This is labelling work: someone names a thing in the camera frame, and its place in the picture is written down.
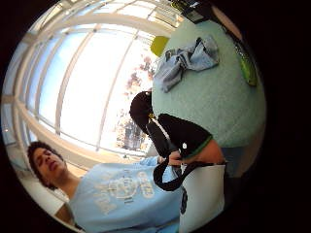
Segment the man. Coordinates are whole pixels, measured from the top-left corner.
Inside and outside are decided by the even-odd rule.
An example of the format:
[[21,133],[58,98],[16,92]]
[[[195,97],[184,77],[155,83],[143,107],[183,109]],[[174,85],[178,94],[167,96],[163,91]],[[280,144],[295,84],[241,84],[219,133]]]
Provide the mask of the man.
[[[180,165],[180,154],[170,155],[170,165]],[[43,186],[61,189],[69,198],[69,210],[56,216],[73,219],[86,232],[172,232],[178,228],[181,189],[161,190],[153,183],[158,156],[133,164],[104,163],[79,178],[62,156],[43,142],[28,147],[32,170]],[[167,180],[176,178],[172,167]]]

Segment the green table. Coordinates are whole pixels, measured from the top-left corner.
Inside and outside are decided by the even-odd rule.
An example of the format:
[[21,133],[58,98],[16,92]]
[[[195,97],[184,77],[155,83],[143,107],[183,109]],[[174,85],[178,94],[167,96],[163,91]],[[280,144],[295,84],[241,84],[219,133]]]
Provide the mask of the green table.
[[200,72],[187,70],[167,93],[154,84],[155,115],[167,113],[195,122],[209,130],[222,148],[245,147],[265,123],[264,91],[260,79],[255,87],[243,79],[238,54],[223,29],[213,21],[193,24],[185,18],[164,51],[207,35],[219,47],[219,65]]

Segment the crumpled fabric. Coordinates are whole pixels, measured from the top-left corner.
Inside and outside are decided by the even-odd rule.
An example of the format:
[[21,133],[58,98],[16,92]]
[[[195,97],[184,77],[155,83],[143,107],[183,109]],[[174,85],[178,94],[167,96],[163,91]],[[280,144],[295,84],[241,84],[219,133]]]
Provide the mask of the crumpled fabric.
[[198,37],[184,48],[168,50],[159,63],[154,82],[167,93],[181,81],[184,72],[201,71],[219,64],[218,46],[212,36]]

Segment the black bag strap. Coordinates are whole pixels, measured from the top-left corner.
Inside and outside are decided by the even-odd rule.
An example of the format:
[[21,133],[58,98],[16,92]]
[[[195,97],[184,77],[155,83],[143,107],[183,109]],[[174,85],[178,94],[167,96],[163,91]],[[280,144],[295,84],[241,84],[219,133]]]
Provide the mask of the black bag strap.
[[162,163],[157,165],[154,169],[154,181],[157,186],[162,188],[165,191],[174,191],[178,187],[180,187],[185,179],[185,177],[193,171],[197,167],[206,167],[206,166],[213,166],[215,165],[214,163],[205,163],[205,162],[199,162],[199,161],[194,161],[190,164],[187,165],[184,173],[179,176],[178,178],[164,183],[163,182],[163,173],[168,166],[169,158],[166,158]]

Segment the black hair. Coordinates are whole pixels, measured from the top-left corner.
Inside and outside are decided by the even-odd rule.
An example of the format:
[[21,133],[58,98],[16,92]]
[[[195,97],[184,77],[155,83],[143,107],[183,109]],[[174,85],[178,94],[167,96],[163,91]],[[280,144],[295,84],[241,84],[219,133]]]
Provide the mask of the black hair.
[[53,154],[57,155],[63,161],[64,161],[64,158],[56,150],[51,148],[48,144],[41,142],[41,141],[32,142],[29,145],[28,150],[27,150],[27,156],[28,156],[28,160],[30,163],[30,167],[31,167],[32,171],[35,173],[36,177],[39,179],[40,183],[43,186],[45,186],[51,190],[55,190],[56,187],[53,184],[49,184],[49,185],[45,184],[42,175],[40,174],[40,172],[38,171],[38,169],[36,167],[35,161],[33,160],[33,154],[37,148],[49,150]]

